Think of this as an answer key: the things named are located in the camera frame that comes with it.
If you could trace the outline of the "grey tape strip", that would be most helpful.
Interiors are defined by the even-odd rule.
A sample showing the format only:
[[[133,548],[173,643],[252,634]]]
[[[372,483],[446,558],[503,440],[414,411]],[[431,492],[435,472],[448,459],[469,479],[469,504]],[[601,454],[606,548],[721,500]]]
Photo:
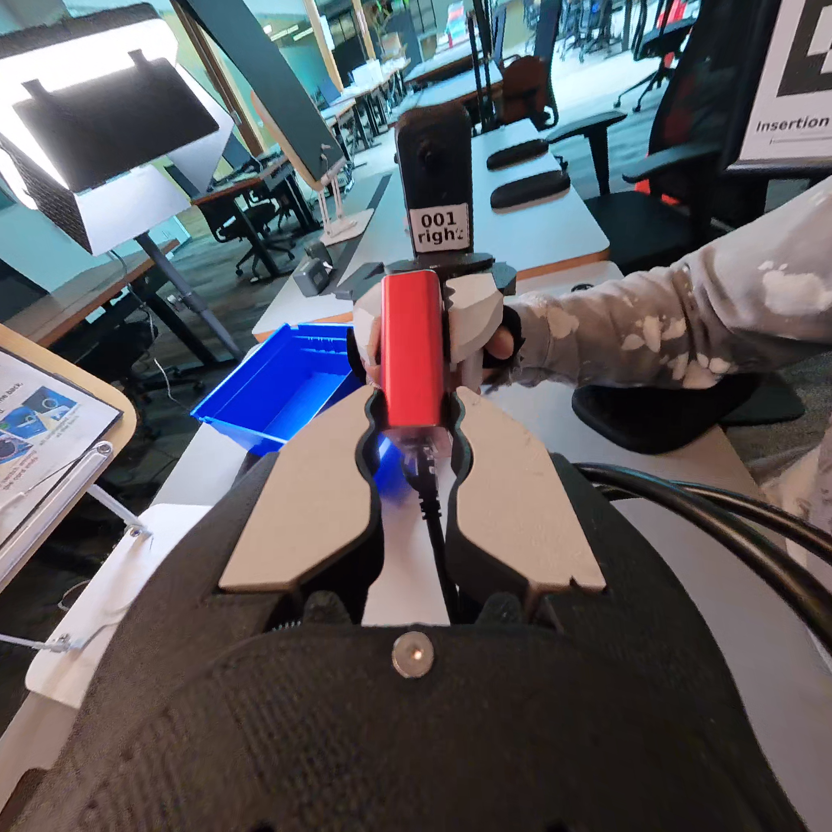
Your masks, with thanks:
[[[364,224],[364,229],[359,232],[358,236],[348,240],[341,250],[338,260],[335,264],[335,286],[338,287],[348,276],[349,265],[354,258],[354,255],[359,247],[364,234],[369,230],[369,222],[373,219],[375,211],[378,209],[384,194],[390,183],[393,173],[387,173],[380,177],[378,185],[369,200],[369,204],[365,212],[369,212],[368,221]]]

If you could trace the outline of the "person's right forearm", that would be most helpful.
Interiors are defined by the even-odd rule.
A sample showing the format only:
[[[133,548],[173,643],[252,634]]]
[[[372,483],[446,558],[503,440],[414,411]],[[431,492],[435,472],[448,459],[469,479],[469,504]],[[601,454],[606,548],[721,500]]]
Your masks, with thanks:
[[[830,355],[830,177],[671,265],[507,306],[527,388],[706,390]]]

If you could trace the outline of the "grey light stand pole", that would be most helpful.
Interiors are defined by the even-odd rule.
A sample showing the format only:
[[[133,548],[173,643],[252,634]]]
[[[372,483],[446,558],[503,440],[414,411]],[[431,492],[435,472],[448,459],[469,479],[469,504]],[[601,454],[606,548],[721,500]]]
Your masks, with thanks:
[[[172,262],[167,259],[158,245],[152,240],[149,232],[138,234],[134,237],[137,244],[142,250],[151,257],[156,263],[157,267],[164,272],[168,281],[179,291],[185,305],[194,313],[196,313],[214,332],[217,338],[222,342],[224,348],[228,350],[234,360],[240,362],[244,359],[242,349],[235,343],[234,338],[226,330],[220,320],[210,310],[203,298],[195,292],[193,287],[185,280],[180,272],[172,265]]]

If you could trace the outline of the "small grey device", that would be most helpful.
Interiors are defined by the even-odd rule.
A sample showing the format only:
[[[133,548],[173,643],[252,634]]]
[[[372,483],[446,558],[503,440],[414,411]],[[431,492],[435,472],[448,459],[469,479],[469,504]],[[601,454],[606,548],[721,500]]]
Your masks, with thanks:
[[[304,297],[320,296],[330,282],[329,264],[318,257],[305,255],[292,272],[300,293]]]

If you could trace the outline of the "white board stand base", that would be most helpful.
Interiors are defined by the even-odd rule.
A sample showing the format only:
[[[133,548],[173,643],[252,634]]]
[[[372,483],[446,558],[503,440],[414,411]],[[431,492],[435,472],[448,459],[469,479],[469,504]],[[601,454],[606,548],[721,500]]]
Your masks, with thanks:
[[[143,530],[125,533],[52,633],[51,639],[62,640],[68,650],[36,653],[26,672],[28,692],[80,708],[132,602],[209,509],[207,505],[158,504],[139,516]]]
[[[322,234],[318,241],[325,246],[340,244],[358,236],[368,221],[369,212],[365,209],[348,214],[345,210],[341,191],[336,188],[332,197],[333,211],[328,208],[326,191],[317,192],[318,206],[321,213]]]

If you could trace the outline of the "person's torso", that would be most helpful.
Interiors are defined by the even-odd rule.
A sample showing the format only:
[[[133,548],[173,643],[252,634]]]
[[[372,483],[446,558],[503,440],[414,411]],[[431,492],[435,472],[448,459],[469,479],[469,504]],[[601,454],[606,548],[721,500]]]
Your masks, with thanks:
[[[813,448],[764,456],[751,463],[751,476],[768,503],[831,533],[830,422]]]

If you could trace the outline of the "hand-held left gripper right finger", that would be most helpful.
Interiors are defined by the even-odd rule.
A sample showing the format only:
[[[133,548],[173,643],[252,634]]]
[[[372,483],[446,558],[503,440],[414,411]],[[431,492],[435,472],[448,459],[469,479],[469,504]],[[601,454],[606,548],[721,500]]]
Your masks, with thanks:
[[[452,396],[455,480],[446,529],[448,573],[473,601],[495,593],[540,601],[607,582],[544,443],[467,388]]]

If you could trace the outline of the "wooden office desk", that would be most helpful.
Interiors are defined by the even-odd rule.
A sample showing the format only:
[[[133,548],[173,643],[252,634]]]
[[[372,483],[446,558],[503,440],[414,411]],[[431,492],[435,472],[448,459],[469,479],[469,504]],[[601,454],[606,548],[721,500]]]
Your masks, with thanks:
[[[18,312],[3,326],[48,348],[155,265],[144,251],[95,266]]]
[[[308,219],[306,205],[300,199],[294,170],[284,154],[279,154],[270,161],[266,161],[265,165],[261,166],[256,172],[240,172],[232,175],[226,181],[210,185],[207,192],[198,195],[194,199],[215,198],[220,195],[234,196],[238,205],[244,209],[250,206],[270,204],[277,211],[277,217],[271,222],[280,221],[282,215],[293,214],[300,231],[305,232],[306,230],[306,220]],[[272,230],[271,233],[275,241],[286,244],[286,246],[290,245],[293,251],[290,238],[285,238]]]

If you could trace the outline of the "wooden instruction board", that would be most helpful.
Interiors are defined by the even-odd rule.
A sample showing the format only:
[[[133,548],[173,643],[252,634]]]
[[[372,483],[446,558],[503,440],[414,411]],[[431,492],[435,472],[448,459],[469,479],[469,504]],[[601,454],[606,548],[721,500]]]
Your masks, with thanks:
[[[137,431],[124,393],[1,326],[1,588]]]

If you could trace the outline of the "brown office chair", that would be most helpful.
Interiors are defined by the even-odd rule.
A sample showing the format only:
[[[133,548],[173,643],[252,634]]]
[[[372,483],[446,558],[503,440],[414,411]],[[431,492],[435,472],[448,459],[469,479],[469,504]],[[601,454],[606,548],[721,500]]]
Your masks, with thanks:
[[[529,119],[536,130],[556,127],[559,115],[553,92],[553,62],[535,56],[513,56],[500,67],[502,97],[497,123],[506,126]]]

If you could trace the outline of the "person's right hand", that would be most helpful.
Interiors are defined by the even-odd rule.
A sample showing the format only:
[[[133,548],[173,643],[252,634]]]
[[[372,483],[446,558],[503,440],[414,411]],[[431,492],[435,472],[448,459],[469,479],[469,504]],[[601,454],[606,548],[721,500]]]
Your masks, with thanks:
[[[510,381],[517,369],[519,353],[525,343],[520,315],[514,307],[503,307],[502,322],[487,341],[483,352],[483,384],[494,390]]]

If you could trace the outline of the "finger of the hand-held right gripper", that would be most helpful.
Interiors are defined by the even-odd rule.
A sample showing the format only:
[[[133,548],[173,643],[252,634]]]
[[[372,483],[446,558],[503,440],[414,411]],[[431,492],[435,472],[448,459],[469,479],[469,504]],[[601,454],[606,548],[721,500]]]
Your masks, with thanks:
[[[504,296],[492,273],[458,276],[447,282],[449,360],[461,364],[483,349],[504,317]]]
[[[369,289],[354,304],[353,334],[366,383],[381,389],[382,285]]]

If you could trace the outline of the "blue plastic bin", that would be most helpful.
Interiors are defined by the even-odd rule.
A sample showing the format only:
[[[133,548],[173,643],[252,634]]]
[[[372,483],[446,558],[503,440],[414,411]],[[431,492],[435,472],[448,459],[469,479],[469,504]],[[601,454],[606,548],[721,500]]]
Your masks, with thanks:
[[[242,453],[223,472],[215,452],[201,452],[201,462],[212,463],[213,503],[261,458],[281,451],[310,421],[359,389],[352,346],[351,324],[282,325],[195,406],[192,416]]]

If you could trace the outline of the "printed fiducial tag sign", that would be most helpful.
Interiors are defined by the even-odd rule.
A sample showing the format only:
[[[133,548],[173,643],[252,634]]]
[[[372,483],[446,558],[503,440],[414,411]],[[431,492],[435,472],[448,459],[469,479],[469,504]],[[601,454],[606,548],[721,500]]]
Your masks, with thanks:
[[[831,157],[831,2],[777,6],[732,166],[826,168]]]

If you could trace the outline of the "red metal ethernet adapter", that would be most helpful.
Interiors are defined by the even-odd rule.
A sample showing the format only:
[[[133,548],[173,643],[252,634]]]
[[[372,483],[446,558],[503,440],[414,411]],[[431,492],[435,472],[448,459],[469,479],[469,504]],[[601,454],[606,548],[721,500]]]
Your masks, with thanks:
[[[431,270],[381,283],[381,388],[388,424],[402,435],[442,427],[445,395],[443,299]]]

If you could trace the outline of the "dark wooden display board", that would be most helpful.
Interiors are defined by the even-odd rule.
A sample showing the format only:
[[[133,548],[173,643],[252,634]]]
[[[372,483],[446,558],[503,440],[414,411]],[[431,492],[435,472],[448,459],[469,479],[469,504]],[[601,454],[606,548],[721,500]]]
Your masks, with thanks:
[[[179,2],[248,83],[254,108],[300,178],[336,190],[346,157],[279,48],[243,1]]]

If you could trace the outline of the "softbox studio light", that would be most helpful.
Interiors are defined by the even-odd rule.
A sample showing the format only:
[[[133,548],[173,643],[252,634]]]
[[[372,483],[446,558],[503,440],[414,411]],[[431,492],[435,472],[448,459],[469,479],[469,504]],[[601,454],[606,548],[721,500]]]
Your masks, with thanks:
[[[233,119],[151,4],[3,34],[1,47],[2,180],[90,255],[187,209],[158,161],[198,192],[211,183]]]

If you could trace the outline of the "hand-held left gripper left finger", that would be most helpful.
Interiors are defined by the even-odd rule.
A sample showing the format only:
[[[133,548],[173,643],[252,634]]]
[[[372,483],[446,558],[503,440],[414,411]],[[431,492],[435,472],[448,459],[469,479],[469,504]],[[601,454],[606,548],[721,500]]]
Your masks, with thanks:
[[[279,452],[218,581],[224,592],[333,592],[365,605],[384,565],[377,388],[315,416]]]

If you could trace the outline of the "black office chair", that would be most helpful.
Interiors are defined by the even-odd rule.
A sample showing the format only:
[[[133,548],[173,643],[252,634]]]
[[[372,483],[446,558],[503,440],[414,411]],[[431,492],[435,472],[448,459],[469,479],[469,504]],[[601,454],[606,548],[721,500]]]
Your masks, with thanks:
[[[295,255],[290,245],[272,238],[270,222],[277,217],[275,207],[263,204],[244,209],[232,195],[194,199],[192,205],[201,213],[218,243],[249,242],[250,248],[234,266],[236,277],[244,277],[242,266],[247,262],[250,262],[250,283],[286,276],[286,269],[276,264],[271,252],[288,255],[291,261]]]
[[[581,387],[572,394],[577,418],[619,448],[657,455],[684,448],[713,427],[792,422],[806,412],[777,373],[729,375],[706,390]]]
[[[743,64],[763,2],[702,2],[686,49],[652,123],[648,153],[621,173],[649,193],[610,192],[608,130],[626,116],[608,110],[558,127],[556,143],[588,140],[599,194],[588,209],[624,274],[670,265],[681,255],[748,224],[765,211],[767,175],[728,176],[721,154],[737,107]]]

